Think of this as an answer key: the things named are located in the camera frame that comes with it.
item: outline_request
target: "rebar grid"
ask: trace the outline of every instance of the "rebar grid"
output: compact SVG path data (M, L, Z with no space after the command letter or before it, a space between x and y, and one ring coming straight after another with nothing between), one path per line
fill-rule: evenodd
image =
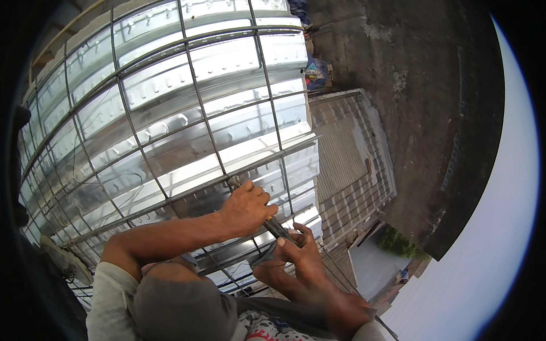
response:
M64 43L64 83L65 83L66 89L67 89L68 106L72 109L72 100L70 99L70 89L68 88L67 44L66 44L66 42ZM112 206L114 207L114 209L123 218L123 213L121 213L121 211L118 208L118 206L116 205L116 203L112 200L112 198L108 194L108 191L104 187L103 182L100 180L100 178L99 178L99 176L98 176L98 174L97 174L97 172L95 170L95 167L93 166L93 163L91 162L91 158L89 157L89 154L87 153L87 149L85 149L84 140L82 139L82 137L80 135L80 129L78 128L78 124L76 123L76 115L72 115L72 122L74 123L74 129L76 130L76 135L78 136L78 140L80 141L81 150L84 152L84 155L85 155L85 157L87 159L87 162L89 163L89 167L91 168L91 172L93 173L93 175L97 179L97 182L100 185L100 188L102 189L102 191L104 192L104 194L106 195L108 200L110 200L110 202L112 203Z
M27 147L26 147L26 145L25 145L24 143L23 143L23 146L24 146L24 148L25 148L25 154L28 155L28 149L27 149ZM42 163L40 162L39 159L38 159L38 165L40 166L40 169L41 169L41 171L42 171L42 174L45 174L43 165L42 165ZM38 184L38 179L36 178L36 174L34 173L34 171L33 171L32 169L31 169L31 174L32 174L32 177L34 177L35 183ZM52 190L51 185L49 184L49 182L46 181L46 183L48 184L48 187L49 187L50 191L53 193L53 190ZM39 185L38 185L38 190L39 190L40 194L42 195L42 197L45 199L44 193L42 193L41 189L39 188ZM34 194L34 191L32 191L32 196L34 197L34 200L36 201L36 205L38 205L38 207L39 207L39 212L42 213L42 215L44 216L44 219L48 222L48 224L49 224L51 230L54 232L55 229L53 228L53 226L51 226L51 224L50 224L50 222L49 222L49 220L48 220L48 218L47 218L47 215L46 215L46 213L44 212L44 207L47 207L48 205L46 204L46 205L40 207L39 202L38 202L38 199L36 198L36 196L35 196L35 194ZM23 196L21 196L21 198L22 198L22 200L23 200L23 203L24 203L25 206L26 206L26 205L27 205L27 202L25 201L25 198L23 198ZM61 209L61 211L63 212L63 214L65 215L65 217L68 219L68 221L70 222L70 224L71 224L72 227L74 228L74 230L76 230L76 232L77 232L79 235L81 235L80 231L77 230L76 226L74 226L74 224L72 223L72 221L70 220L70 218L68 218L68 215L66 214L66 212L65 212L64 209L62 208L61 204L60 204L59 201L57 200L57 197L54 197L54 199L55 199L55 201L57 202L57 205L59 206L59 208ZM38 213L35 217L32 218L32 221L30 222L30 224L34 223L34 225L36 226L36 228L38 229L38 231L40 232L40 234L43 235L43 232L41 231L40 227L39 227L38 224L35 222L35 219L38 217L38 215L39 215L39 213ZM61 224L61 222L58 220L58 218L57 218L57 216L56 216L55 214L52 214L52 216L55 218L55 220L57 221L57 224L59 224L59 226L63 226L63 224ZM32 236L34 237L34 239L36 240L36 242L39 243L39 241L36 239L36 237L35 237L34 235L32 235ZM98 256L99 259L100 259L100 255L91 247L91 245L89 244L89 241L86 241L86 244L87 244L87 246L89 246L89 248L96 254L96 256ZM89 262L90 262L91 264L97 265L97 263L94 262L91 258L89 258L79 246L77 246L77 245L75 245L75 246L76 246L77 249L82 253L82 255L85 256L85 257L89 260Z
M72 240L70 240L69 242L66 242L66 243L63 243L60 245L60 247L67 247L67 246L70 246L74 243L78 243L78 242L81 242L85 239L88 239L88 238L91 238L93 236L97 236L99 234L102 234L104 232L107 232L113 228L116 228L132 219L137 219L138 217L140 216L143 216L144 214L148 214L150 212L153 212L155 210L158 210L166 205L168 205L168 201L170 202L175 202L181 198L184 198L185 196L188 196L188 195L191 195L193 193L196 193L200 190L203 190L203 189L206 189L210 186L214 186L216 184L220 184L222 182L225 182L227 180L229 180L233 175L238 175L238 174L242 174L244 172L247 172L249 170L252 170L254 168L257 168L257 167L260 167L260 166L263 166L267 163L270 163L272 161L275 161L275 160L278 160L280 158L282 158L283 156L285 156L286 154L290 154L290 153L293 153L293 152L296 152L298 150L302 150L302 149L305 149L307 148L308 146L312 146L314 145L314 141L316 139L318 139L319 137L321 137L321 135L314 135L312 136L310 139L306 140L306 141L303 141L302 143L299 143L297 145L294 145L294 146L291 146L290 148L286 148L284 149L283 151L280 151L280 152L277 152L275 154L272 154L271 156L269 157L266 157L260 161L257 161L255 163L252 163L248 166L245 166L243 167L242 169L238 170L237 172L233 172L233 173L228 173L227 175L225 176L220 176L216 179L213 179L211 181L208 181L208 182L205 182L199 186L196 186L188 191L185 191L185 192L182 192L182 193L179 193L179 194L176 194L176 195L173 195L173 196L170 196L168 198L168 200L163 200L163 201L160 201L154 205L151 205L149 206L148 208L145 208L143 210L140 210L140 211L137 211L137 212L134 212L134 213L131 213L131 214L128 214L127 216L123 217L123 218L120 218L118 220L116 220L115 222L112 222L112 223L109 223L109 224L106 224L104 226L101 226L100 228L97 228L97 229L94 229L94 230L91 230L79 237L76 237L76 238L73 238Z
M114 70L117 70L120 68L120 64L116 58L116 46L114 44L114 4L112 4L112 8L110 9L110 44L112 46L112 59L114 60ZM125 116L127 117L127 122L129 123L131 132L133 133L133 136L135 138L136 145L138 146L138 150L140 150L140 153L142 154L142 158L144 159L146 166L150 170L150 174L153 176L153 179L156 182L157 186L159 187L159 190L161 191L165 199L168 199L169 196L167 195L167 192L165 192L165 190L163 189L163 186L161 186L161 182L159 182L159 179L157 178L156 173L153 171L152 167L150 166L150 162L148 161L148 156L146 156L146 153L144 152L142 144L140 143L140 139L137 136L137 131L135 130L135 126L133 125L133 120L131 119L131 115L129 114L129 107L127 106L127 99L125 98L125 90L123 89L123 85L121 84L121 78L119 77L119 75L116 76L116 81L117 81L117 88L120 92L123 110L125 111Z
M122 67L119 67L116 71L114 71L111 75L104 78L102 81L98 82L97 85L95 85L88 93L86 93L77 103L75 103L70 110L55 124L55 126L51 129L51 131L48 133L47 136L44 137L42 142L38 145L37 149L35 150L34 154L30 157L28 160L28 164L23 170L21 181L24 181L24 179L27 177L29 172L29 167L31 167L34 162L36 161L37 155L39 155L44 149L45 145L47 145L53 137L58 133L58 131L62 128L62 126L71 118L71 116L74 116L84 105L89 103L91 100L102 94L104 91L106 91L108 88L113 86L115 82L115 78L117 76L124 77L129 76L141 69L146 68L147 66L150 66L154 63L157 63L158 61L174 57L176 55L180 55L182 53L185 53L185 51L178 51L176 49L173 49L170 52L165 52L165 54L162 54L161 56L156 56L159 53L166 51L168 49L172 49L174 47L177 47L179 45L183 45L185 43L190 43L192 41L197 40L203 40L202 43L192 45L193 49L196 49L198 47L207 46L214 44L220 40L213 40L209 41L207 38L214 37L216 35L221 34L234 34L233 37L225 38L224 40L233 40L236 38L241 37L247 37L247 35L236 35L237 33L245 33L247 31L254 31L254 30L262 30L262 31L268 31L268 33L275 33L275 34L294 34L294 33L300 33L303 28L297 27L297 26L287 26L287 25L263 25L263 26L248 26L248 27L237 27L237 28L230 28L230 29L220 29L213 32L203 33L203 34L196 34L194 36L191 36L189 38L180 39L177 41L174 41L172 43L166 44L162 47L158 47L155 50L152 50L150 52L147 52L143 54L142 56L135 58L134 60L128 62L127 64L123 65Z
M235 28L235 29L218 30L218 31L209 32L209 33L205 33L205 34L195 35L193 37L188 38L187 34L186 34L184 19L182 17L181 2L180 2L180 0L177 0L176 3L177 3L177 9L178 9L178 12L179 12L179 20L180 20L180 26L181 26L181 30L182 30L183 39L175 41L175 42L167 44L167 45L164 45L164 46L162 46L160 48L157 48L157 49L155 49L153 51L150 51L150 52L148 52L148 53L134 59L133 61L123 65L122 67L119 66L119 61L116 58L116 47L115 47L115 42L114 42L114 13L113 13L113 7L112 7L111 12L110 12L109 26L110 26L110 44L111 44L111 49L112 49L111 53L112 53L112 58L113 58L113 61L114 61L114 69L115 70L109 77L107 77L107 78L103 79L101 82L99 82L88 93L86 93L83 96L82 99L80 99L75 104L72 103L72 99L70 97L70 90L69 90L69 84L68 84L68 75L67 75L67 46L66 46L66 44L64 45L64 59L63 59L64 78L65 78L66 93L67 93L67 98L68 98L68 103L69 103L70 109L61 118L61 120L56 123L56 125L53 127L53 129L49 132L49 134L47 136L45 134L43 134L44 139L42 140L40 145L37 146L37 147L34 146L35 152L34 152L33 155L28 155L29 156L28 164L25 167L25 171L23 172L23 177L22 178L24 180L28 176L28 174L32 171L32 166L33 166L33 164L35 162L40 162L39 161L39 155L41 154L41 152L43 150L48 151L48 145L49 145L49 142L51 141L51 139L53 138L53 136L55 136L55 134L58 133L60 128L69 119L72 119L73 124L74 124L74 128L76 129L76 134L78 136L79 143L81 145L81 148L82 148L82 151L83 151L83 153L85 155L85 158L87 159L87 163L89 164L89 166L91 168L92 175L89 175L84 181L76 184L75 187L67 189L68 184L64 185L62 183L62 181L61 181L61 178L60 178L59 174L57 174L57 177L59 178L59 181L60 181L61 188L60 188L60 190L57 191L57 193L53 193L53 191L51 191L52 194L53 194L52 198L50 200L45 200L45 197L44 197L44 202L46 202L46 205L48 205L51 202L51 200L57 200L56 195L59 194L59 193L62 193L62 192L64 192L65 195L68 198L68 195L70 193L72 193L73 191L75 191L83 183L86 183L88 180L90 180L92 178L96 178L97 182L99 183L99 185L100 185L100 187L102 189L102 191L104 192L104 194L106 195L108 200L112 203L114 209L120 215L120 219L118 219L115 222L110 223L110 224L108 224L106 226L103 226L102 228L91 230L91 228L87 224L87 222L83 219L83 217L81 217L81 219L88 226L90 231L88 233L85 233L85 234L82 235L75 228L79 235L76 238L72 238L68 242L63 242L60 245L61 247L66 248L66 247L70 247L72 245L75 245L76 247L78 247L77 243L79 243L81 241L85 241L86 243L88 243L90 238L98 236L99 234L104 233L104 232L106 232L108 230L111 230L111 229L113 229L113 228L115 228L115 227L117 227L119 225L124 224L124 223L128 223L130 227L134 227L134 223L132 223L132 221L131 221L132 219L134 219L134 218L136 218L138 216L141 216L143 214L150 213L150 212L156 210L157 208L163 207L165 205L171 205L171 207L172 207L173 201L183 197L181 195L176 195L176 196L169 197L169 195L167 194L165 189L162 187L158 177L154 173L152 167L150 167L150 162L149 162L149 160L147 158L147 155L146 155L146 153L144 151L144 147L149 146L149 145L151 145L151 144L153 144L153 143L155 143L155 142L157 142L159 140L165 139L166 137L171 136L171 135L173 135L175 133L178 133L178 132L180 132L180 131L182 131L182 130L184 130L186 128L193 127L193 126L195 126L195 125L197 125L199 123L205 123L205 125L207 127L207 132L209 134L209 138L210 138L212 146L214 148L215 155L216 155L216 157L218 159L219 166L222 169L222 173L223 173L223 176L216 179L216 180L214 180L214 182L215 183L220 183L220 182L226 181L230 177L230 175L227 174L227 172L225 170L225 166L224 166L224 164L223 164L223 162L221 160L219 150L218 150L218 147L216 145L216 141L215 141L214 135L212 133L212 130L211 130L211 127L210 127L210 124L209 124L209 120L212 119L212 118L215 118L215 117L219 117L221 115L228 114L230 112L234 112L236 110L241 110L241 109L244 109L246 107L255 106L255 105L258 105L258 104L261 104L261 103L270 102L272 115L273 115L273 119L274 119L274 122L275 122L275 131L276 131L276 135L277 135L277 142L278 142L279 152L272 155L273 158L266 158L264 160L261 160L260 163L265 164L265 163L270 162L272 160L280 159L282 182L283 182L284 188L286 190L286 194L288 196L288 200L283 200L282 203L280 203L280 204L282 205L282 204L285 204L286 202L289 203L290 216L287 218L287 220L293 219L295 217L295 215L296 215L294 213L292 200L297 198L299 195L305 194L309 190L314 189L314 187L313 187L313 188L308 189L308 190L304 191L303 193L301 193L301 194L299 194L299 195L297 195L295 197L291 196L290 187L289 187L289 183L288 183L286 164L284 162L284 156L286 156L290 152L290 150L296 150L296 148L304 146L305 142L309 142L309 141L304 141L304 142L296 145L295 146L296 148L283 149L282 140L281 140L281 137L280 137L280 129L279 129L279 126L278 126L278 121L277 121L277 113L276 113L275 104L274 104L274 100L276 100L276 99L281 99L281 98L285 98L285 97L288 97L288 96L303 94L303 93L306 93L307 91L299 91L299 92L295 92L295 93L289 93L289 94L284 94L284 95L280 95L280 96L277 96L277 97L273 97L272 90L271 90L271 83L270 83L270 80L269 80L269 74L268 74L268 71L267 71L266 63L265 63L265 56L263 54L262 43L261 43L261 40L260 40L260 34L263 34L262 32L265 32L265 34L286 34L286 33L293 34L293 33L301 32L302 31L301 27L283 26L283 25L280 25L280 26L265 26L265 25L264 26L258 26L257 23L256 23L256 16L254 14L254 9L252 7L252 3L251 3L251 1L248 1L250 14L251 14L251 18L252 18L252 26L239 27L239 28ZM257 52L259 54L259 60L261 61L261 65L264 68L265 83L266 83L266 87L267 87L267 90L268 90L269 97L268 97L268 99L259 100L259 101L255 101L253 103L248 103L248 104L245 104L245 105L241 105L239 107L236 107L236 108L233 108L233 109L230 109L230 110L225 110L223 112L220 112L218 114L215 114L215 115L212 115L212 116L208 117L206 112L205 112L204 102L203 102L203 99L201 97L200 89L199 89L199 86L198 86L198 83L197 83L197 77L195 75L195 69L194 69L192 59L191 59L191 50L193 50L193 49L195 49L197 47L213 44L213 43L216 43L218 41L231 40L231 39L236 39L236 38L239 38L239 37L249 37L250 35L247 34L248 32L252 32L252 36L254 37L255 41L257 42L257 46L258 46L258 51ZM204 42L204 41L199 42L200 39L206 39L206 38L209 38L209 37L219 36L221 34L228 34L228 33L231 34L232 37L229 37L229 38L217 37L216 40L212 39L212 41L210 41L210 42ZM167 51L169 49L173 49L173 48L175 48L177 46L180 46L182 44L184 45L184 51ZM157 56L160 52L163 52L163 51L167 51L167 52L162 53L161 56ZM159 137L155 138L154 140L148 141L147 143L140 143L140 140L139 140L139 138L137 136L137 132L136 132L136 130L134 128L132 118L130 116L131 111L130 111L128 105L127 105L127 97L126 97L126 93L124 91L122 78L125 77L125 76L128 76L130 74L133 74L138 70L144 69L145 67L151 65L152 63L157 63L158 61L161 61L161 60L164 60L166 58L170 58L170 57L179 55L179 54L184 53L184 52L186 53L186 57L188 59L188 66L189 66L189 69L190 69L190 72L191 72L191 75L192 75L192 81L193 81L194 88L195 88L195 93L197 95L197 99L198 99L198 102L199 102L199 108L201 110L202 119L200 119L200 120L198 120L198 121L196 121L194 123L188 124L188 125L186 125L184 127L181 127L179 129L169 131L169 132L167 132L167 134L159 136ZM133 150L125 153L124 155L118 157L115 160L112 160L111 162L109 162L108 164L100 167L100 169L97 170L97 169L94 168L94 166L93 166L93 164L91 162L91 158L90 158L89 154L87 153L87 150L86 150L86 148L84 146L84 139L82 138L82 135L80 133L80 129L78 127L78 123L76 121L75 115L79 111L79 109L81 109L85 104L89 103L92 99L94 99L97 96L99 96L100 94L102 94L107 88L110 88L111 86L116 86L116 85L117 85L118 90L120 92L120 97L121 97L121 102L122 102L122 105L123 105L123 109L125 110L125 114L126 114L129 126L131 128L131 132L132 132L132 134L133 134L133 136L134 136L134 138L136 140L138 148L133 149ZM36 96L37 100L38 100L39 91L40 91L40 89L38 87L36 87L35 96ZM165 200L160 203L161 204L160 206L152 205L151 207L148 207L147 209L145 209L146 212L140 211L140 212L136 212L135 214L130 214L128 216L124 216L122 214L121 210L119 209L119 207L114 203L112 197L109 195L109 193L106 190L103 182L99 178L99 173L101 171L107 169L108 167L111 167L115 163L119 162L123 158L128 157L129 155L131 155L131 154L133 154L135 152L140 152L142 154L143 159L145 161L145 164L147 165L148 169L150 169L151 175L153 176L155 182L159 186L159 189L161 190ZM252 167L252 168L249 168L249 169L253 169L253 168L257 167L256 163L251 164L249 166ZM199 188L193 188L191 191L195 193L195 192L197 192L197 190L199 190ZM262 251L261 251L258 243L256 242L256 240L254 239L254 236L250 236L250 239L252 240L252 242L254 244L254 247L256 248L257 252L259 254L261 254ZM243 288L241 288L239 286L237 281L229 273L227 273L225 268L222 267L220 264L218 264L218 262L212 257L212 254L214 254L214 253L209 253L209 252L205 251L204 256L210 257L212 259L212 261L217 264L218 268L220 268L220 270L223 271L224 274L226 274L226 276L230 280L233 281L233 283L239 288L239 290L243 291L245 293L245 295L248 296L248 293Z
M38 115L38 121L39 121L39 123L40 123L40 130L41 130L41 133L42 133L42 135L43 135L43 134L44 134L44 128L43 128L42 123L41 123L41 119L40 119L40 108L39 108L38 105L36 105L36 114ZM64 188L63 185L62 185L61 177L60 177L59 173L57 172L57 167L56 167L56 165L55 165L55 162L54 162L53 158L51 157L51 153L50 153L49 151L47 151L46 154L47 154L48 157L49 157L49 160L50 160L50 162L51 162L51 166L52 166L52 168L53 168L54 173L57 175L57 178L59 179L59 184L61 185L62 189L64 190L65 198L66 198L67 201L70 203L70 198L69 198L68 193L66 192L65 188ZM53 188L51 187L51 184L49 183L49 181L47 181L47 179L45 178L46 175L45 175L45 169L44 169L44 167L43 167L43 164L42 164L42 162L40 162L40 159L39 159L39 158L38 158L37 162L38 162L38 165L40 166L40 169L41 169L42 174L44 175L44 180L45 180L45 182L48 184L48 187L49 187L49 190L51 191L51 194L53 194ZM74 223L72 222L72 220L68 217L66 211L64 210L64 208L61 206L61 203L60 203L59 200L57 199L57 196L56 196L56 195L53 195L52 198L55 199L55 201L57 202L57 205L59 206L59 208L60 208L61 211L63 212L63 214L64 214L64 216L66 217L66 219L70 222L70 225L72 226L72 228L74 228L74 230L76 231L76 233L77 233L79 236L81 236L80 231L76 228L76 226L74 225ZM91 229L91 227L89 226L89 224L87 223L87 221L84 219L84 216L81 214L80 210L76 207L76 205L73 205L73 204L71 204L71 205L74 207L74 209L75 209L76 212L78 213L78 216L80 217L80 219L84 222L85 225L87 225L87 228L88 228L88 229ZM89 241L87 241L86 244L87 244L87 246L89 246L89 248L91 249L91 251L93 251L93 252L96 254L96 256L100 259L100 255L99 255L99 254L97 253L97 251L91 246L91 244L89 243ZM77 248L82 252L83 255L85 255L85 253L83 252L83 250L82 250L79 246L78 246Z

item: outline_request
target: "tree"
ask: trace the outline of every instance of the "tree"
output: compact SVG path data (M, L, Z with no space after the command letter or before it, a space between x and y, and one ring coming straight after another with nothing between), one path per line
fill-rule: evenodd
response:
M385 252L399 257L415 257L418 260L425 260L430 257L391 226L387 226L385 234L377 242L377 246Z

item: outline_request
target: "forearm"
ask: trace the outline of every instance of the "forearm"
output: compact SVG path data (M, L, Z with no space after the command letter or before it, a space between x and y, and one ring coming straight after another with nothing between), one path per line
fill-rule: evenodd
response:
M296 278L282 271L274 279L274 289L292 302L312 303L309 291Z
M171 259L229 238L217 212L198 218L167 220L113 235L101 261L120 266L140 280L140 269L145 264Z
M372 321L365 309L370 305L363 298L341 291L330 281L321 284L314 291L325 305L329 330L339 340L351 340L363 324Z

